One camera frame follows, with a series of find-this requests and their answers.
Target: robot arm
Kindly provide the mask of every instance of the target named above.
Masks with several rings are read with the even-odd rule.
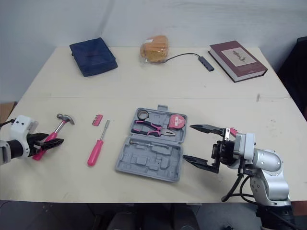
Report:
[[[190,126],[204,133],[220,135],[223,140],[213,145],[212,156],[214,163],[207,164],[207,160],[184,155],[183,158],[194,166],[219,172],[220,163],[231,169],[237,169],[238,179],[222,201],[227,201],[239,185],[244,175],[247,178],[240,187],[240,194],[244,200],[258,205],[256,215],[261,218],[262,230],[290,230],[297,229],[294,225],[291,202],[289,200],[289,186],[283,177],[283,161],[273,150],[254,148],[255,135],[251,133],[236,133],[235,141],[229,140],[230,129],[218,128],[210,125]],[[250,179],[253,195],[242,193],[245,182]],[[246,199],[253,197],[255,202]]]
[[[0,165],[6,164],[13,158],[27,158],[34,156],[40,149],[48,150],[59,146],[64,139],[55,138],[53,140],[42,142],[48,134],[35,133],[38,122],[19,115],[15,120],[1,124],[1,126],[12,122],[11,140],[0,140]]]

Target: hammer head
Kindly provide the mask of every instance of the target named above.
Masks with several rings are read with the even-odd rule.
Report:
[[[69,116],[69,115],[66,115],[66,114],[57,114],[57,118],[58,119],[61,119],[63,121],[66,121],[66,122],[70,122],[72,125],[75,124],[75,122],[73,121],[72,117]]]

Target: white wall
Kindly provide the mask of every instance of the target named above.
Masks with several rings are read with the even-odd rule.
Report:
[[[259,46],[277,70],[307,36],[307,1],[0,0],[0,102],[19,100],[56,46],[98,36],[139,46],[157,34],[171,46]]]

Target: table surface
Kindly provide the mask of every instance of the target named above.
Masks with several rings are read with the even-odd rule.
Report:
[[[118,68],[84,78],[68,47],[58,47],[24,94],[10,118],[23,114],[39,122],[37,132],[52,132],[57,113],[72,115],[59,133],[64,143],[41,161],[13,159],[0,168],[0,199],[39,202],[220,202],[236,179],[222,165],[220,173],[200,170],[183,161],[181,178],[168,183],[115,171],[130,123],[139,107],[168,105],[188,116],[187,125],[236,127],[256,134],[257,148],[274,149],[284,161],[291,200],[307,199],[304,145],[307,122],[258,48],[248,49],[269,68],[263,76],[233,83],[208,55],[208,48],[174,48],[171,55],[196,52],[214,66],[208,72],[196,57],[183,56],[165,64],[142,65],[137,47],[112,47]],[[91,125],[103,114],[99,127]],[[95,167],[86,161],[105,121],[111,123]],[[9,139],[10,126],[1,129]],[[184,154],[210,159],[217,135],[188,128]],[[249,186],[245,191],[250,193]],[[230,201],[241,201],[232,198]]]

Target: gray tool case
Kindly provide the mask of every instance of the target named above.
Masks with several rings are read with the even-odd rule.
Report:
[[[146,132],[152,131],[147,126],[134,123],[135,120],[138,120],[137,114],[140,110],[146,110],[149,113],[146,121],[162,125],[167,129],[169,129],[167,125],[170,116],[177,114],[168,112],[167,106],[164,105],[159,105],[158,110],[138,108],[134,114],[130,131],[133,128]],[[116,170],[168,182],[178,181],[183,155],[180,143],[184,140],[187,127],[187,116],[178,115],[185,118],[185,126],[180,130],[169,129],[176,134],[175,136],[155,137],[130,132],[131,135],[127,137],[121,149]]]

